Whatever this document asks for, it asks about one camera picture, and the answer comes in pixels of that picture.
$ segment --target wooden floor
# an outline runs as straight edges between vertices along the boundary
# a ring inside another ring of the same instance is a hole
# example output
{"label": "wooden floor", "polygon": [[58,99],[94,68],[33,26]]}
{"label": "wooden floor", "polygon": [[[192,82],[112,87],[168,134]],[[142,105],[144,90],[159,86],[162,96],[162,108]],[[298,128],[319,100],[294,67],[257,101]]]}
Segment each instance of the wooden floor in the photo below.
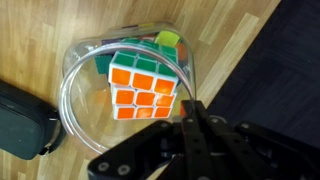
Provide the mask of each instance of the wooden floor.
{"label": "wooden floor", "polygon": [[[198,99],[209,105],[279,0],[0,0],[0,78],[57,105],[75,39],[113,26],[169,20],[191,42]],[[70,139],[23,161],[0,151],[2,179],[87,179],[90,158]]]}

